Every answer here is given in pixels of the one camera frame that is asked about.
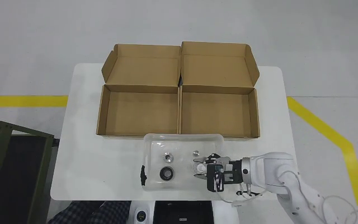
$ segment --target table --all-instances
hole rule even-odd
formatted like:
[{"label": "table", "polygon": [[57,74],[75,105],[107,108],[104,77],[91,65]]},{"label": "table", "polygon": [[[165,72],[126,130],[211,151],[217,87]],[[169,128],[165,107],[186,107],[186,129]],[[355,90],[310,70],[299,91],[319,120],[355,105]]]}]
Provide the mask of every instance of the table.
[{"label": "table", "polygon": [[[55,165],[51,196],[55,200],[219,200],[202,191],[146,192],[140,184],[142,138],[96,135],[98,107],[104,84],[102,64],[76,65]],[[296,158],[282,72],[259,67],[257,89],[261,137],[227,138],[225,156],[239,160],[271,151]],[[225,186],[223,198],[235,196],[237,185]],[[276,200],[266,193],[257,200]]]}]

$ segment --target open cardboard box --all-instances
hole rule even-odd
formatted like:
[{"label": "open cardboard box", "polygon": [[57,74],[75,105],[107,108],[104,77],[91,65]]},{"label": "open cardboard box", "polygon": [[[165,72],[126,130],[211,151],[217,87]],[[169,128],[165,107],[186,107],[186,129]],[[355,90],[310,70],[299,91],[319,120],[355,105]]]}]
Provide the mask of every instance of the open cardboard box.
[{"label": "open cardboard box", "polygon": [[179,133],[180,63],[180,46],[115,45],[102,68],[96,133]]},{"label": "open cardboard box", "polygon": [[259,71],[247,44],[183,42],[180,133],[260,136]]}]

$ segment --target yellow tape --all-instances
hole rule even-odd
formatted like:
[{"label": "yellow tape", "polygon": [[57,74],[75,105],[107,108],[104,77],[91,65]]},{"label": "yellow tape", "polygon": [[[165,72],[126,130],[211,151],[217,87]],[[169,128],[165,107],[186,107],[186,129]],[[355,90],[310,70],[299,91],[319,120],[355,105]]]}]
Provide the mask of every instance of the yellow tape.
[{"label": "yellow tape", "polygon": [[0,96],[0,107],[64,107],[68,96]]},{"label": "yellow tape", "polygon": [[294,113],[296,113],[299,117],[305,120],[308,124],[310,124],[313,128],[323,134],[342,150],[348,175],[351,180],[353,193],[356,199],[356,203],[358,204],[358,160],[353,148],[353,144],[338,132],[336,132],[324,121],[319,119],[316,115],[307,110],[304,106],[299,104],[292,97],[287,97],[287,103],[289,109],[291,109]]}]

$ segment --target plastic container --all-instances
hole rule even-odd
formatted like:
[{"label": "plastic container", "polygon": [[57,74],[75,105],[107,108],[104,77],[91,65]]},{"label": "plastic container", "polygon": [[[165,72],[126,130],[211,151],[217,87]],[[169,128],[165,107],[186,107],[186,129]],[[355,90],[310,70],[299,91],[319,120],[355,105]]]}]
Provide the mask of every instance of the plastic container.
[{"label": "plastic container", "polygon": [[[224,138],[220,134],[147,134],[144,137],[144,161],[147,180],[144,190],[203,190],[206,180],[194,177],[194,158],[222,154]],[[165,156],[173,156],[167,163]],[[161,170],[169,166],[173,170],[170,180],[160,177]]]}]

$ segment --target white robotic arm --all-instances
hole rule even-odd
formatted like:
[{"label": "white robotic arm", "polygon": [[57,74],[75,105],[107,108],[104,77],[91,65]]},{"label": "white robotic arm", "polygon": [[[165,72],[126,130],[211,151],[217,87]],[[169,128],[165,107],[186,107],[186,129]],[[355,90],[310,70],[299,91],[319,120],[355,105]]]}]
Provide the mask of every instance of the white robotic arm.
[{"label": "white robotic arm", "polygon": [[[258,161],[263,160],[265,182],[259,179]],[[295,224],[339,224],[332,208],[315,189],[304,183],[292,155],[270,152],[243,158],[242,177],[245,184],[260,186],[277,194],[277,198]]]},{"label": "white robotic arm", "polygon": [[[259,178],[259,160],[263,160],[265,181]],[[194,159],[194,162],[202,163],[196,164],[198,174],[194,176],[206,179],[209,191],[222,192],[225,184],[245,183],[250,194],[251,185],[259,186],[277,194],[280,204],[295,224],[340,223],[332,208],[325,203],[325,197],[302,181],[290,154],[270,152],[232,161],[213,153],[209,157]]]}]

